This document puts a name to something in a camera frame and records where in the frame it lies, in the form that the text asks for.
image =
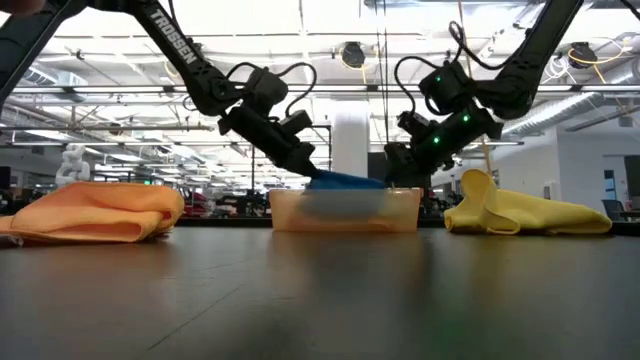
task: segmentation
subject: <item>white stuffed toy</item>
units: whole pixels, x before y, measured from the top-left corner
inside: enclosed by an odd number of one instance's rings
[[[56,173],[56,185],[62,187],[76,181],[89,180],[91,169],[88,163],[82,161],[84,151],[83,145],[67,145],[67,151],[62,153],[62,166]]]

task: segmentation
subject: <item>window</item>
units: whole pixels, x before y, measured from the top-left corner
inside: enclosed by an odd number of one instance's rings
[[[607,200],[617,200],[616,179],[613,170],[604,171],[604,198]]]

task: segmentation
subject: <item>orange towel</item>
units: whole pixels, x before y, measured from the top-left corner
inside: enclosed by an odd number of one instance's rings
[[[77,182],[0,218],[0,234],[42,242],[135,242],[169,230],[184,199],[166,186]]]

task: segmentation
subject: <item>cloth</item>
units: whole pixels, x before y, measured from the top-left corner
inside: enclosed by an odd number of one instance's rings
[[[319,170],[318,176],[313,178],[307,186],[312,190],[357,190],[357,189],[384,189],[385,184],[375,179],[367,179],[358,176],[340,174],[331,171]]]
[[[445,225],[451,232],[603,234],[611,229],[611,220],[595,210],[497,189],[493,179],[480,170],[465,172],[461,185],[464,200],[444,213]]]
[[[165,186],[77,182],[0,218],[0,234],[40,242],[135,242],[166,232],[183,210],[182,196]]]

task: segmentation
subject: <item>ceiling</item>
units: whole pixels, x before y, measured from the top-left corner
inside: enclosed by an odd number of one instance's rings
[[[168,9],[166,0],[161,3]],[[635,51],[638,51],[636,44],[640,38],[637,36],[638,23],[632,14],[627,9],[610,8],[610,4],[613,4],[610,1],[585,3],[588,6],[578,14],[560,48],[566,48],[576,41],[589,41],[600,59],[613,59],[600,67],[604,73],[634,58]],[[448,51],[455,52],[456,44],[450,38],[447,26],[449,21],[460,19],[457,2],[429,1],[418,4],[389,1],[386,15],[382,6],[378,6],[376,11],[371,4],[373,1],[363,3],[360,0],[180,0],[176,1],[175,5],[183,31],[195,42],[203,45],[204,54],[224,73],[242,61],[268,66],[274,72],[282,71],[295,62],[306,61],[317,69],[318,84],[362,85],[381,84],[386,81],[395,84],[393,68],[402,57],[419,55],[439,63],[445,60]],[[524,39],[524,30],[514,29],[512,24],[518,22],[522,27],[532,25],[539,9],[540,5],[527,5],[522,1],[463,2],[464,25],[469,47],[489,63],[502,62]],[[367,55],[365,71],[349,69],[341,62],[339,53],[346,41],[358,41],[362,44]],[[586,83],[593,81],[596,76],[593,68],[571,69],[568,72],[571,76],[567,76],[562,69],[561,61],[556,62],[555,68],[551,66],[549,65],[549,74],[545,75],[542,83]],[[82,79],[81,84],[89,86],[182,84],[180,77],[173,74],[173,68],[166,62],[161,51],[132,17],[93,9],[87,9],[63,23],[34,67],[54,75],[60,71],[70,72]],[[399,71],[399,78],[405,84],[417,84],[430,71],[429,67],[421,63],[407,61]],[[560,72],[563,73],[562,76],[554,75]],[[233,78],[242,80],[248,76],[248,70],[241,69]],[[495,76],[495,72],[473,64],[472,76],[475,79],[490,79]],[[304,85],[309,84],[312,79],[309,71],[299,68],[286,75],[284,80],[289,84]],[[34,84],[23,82],[21,85]],[[70,119],[82,118],[83,126],[117,122],[123,126],[166,127],[189,124],[210,127],[212,131],[125,131],[119,136],[112,136],[106,132],[69,135],[74,138],[95,135],[109,142],[153,139],[168,142],[224,143],[227,145],[187,146],[192,152],[191,155],[215,167],[203,165],[197,170],[184,173],[211,175],[212,182],[217,183],[223,180],[229,185],[246,185],[246,176],[243,175],[247,175],[247,171],[250,172],[251,159],[250,156],[243,156],[241,153],[250,154],[250,146],[243,145],[244,141],[236,134],[219,135],[215,131],[216,118],[185,109],[182,106],[183,95],[172,96],[160,91],[157,94],[119,97],[117,89],[113,92],[115,94],[88,96],[85,104],[74,104],[68,100],[61,102],[58,98],[40,95],[19,95],[13,99],[19,101],[21,106],[35,107],[52,114],[56,119],[69,122]],[[278,104],[272,115],[283,117],[284,108],[295,95],[297,94],[290,94],[283,103]],[[398,129],[393,120],[397,114],[410,106],[409,101],[402,96],[390,98],[387,108],[379,92],[361,92],[349,97],[328,92],[324,95],[312,94],[296,104],[294,109],[306,109],[312,115],[315,125],[330,125],[333,102],[345,98],[370,103],[370,140],[373,145],[380,146],[386,139],[385,114],[388,115],[389,138],[408,139],[408,134]],[[95,104],[88,105],[98,100],[109,104],[97,108]],[[429,115],[423,101],[417,99],[417,103],[418,112]],[[597,131],[599,127],[605,129],[605,126],[593,127],[589,131]],[[316,146],[313,161],[320,167],[328,167],[328,130],[307,129],[300,134],[300,138]],[[41,140],[52,141],[44,137],[41,137]],[[230,146],[232,142],[239,144],[240,151]],[[154,163],[171,161],[170,155],[158,155],[158,149],[141,150],[135,146],[124,149],[100,146],[94,148],[103,154],[112,151],[138,153],[141,158],[154,159]],[[190,157],[177,156],[177,161],[191,161],[184,158]],[[263,176],[257,180],[258,183],[298,184],[304,181],[276,169],[259,152],[258,158],[258,163],[264,164],[261,166]],[[108,158],[107,163],[111,162],[115,163],[118,160]],[[224,176],[221,175],[222,168],[226,174]]]

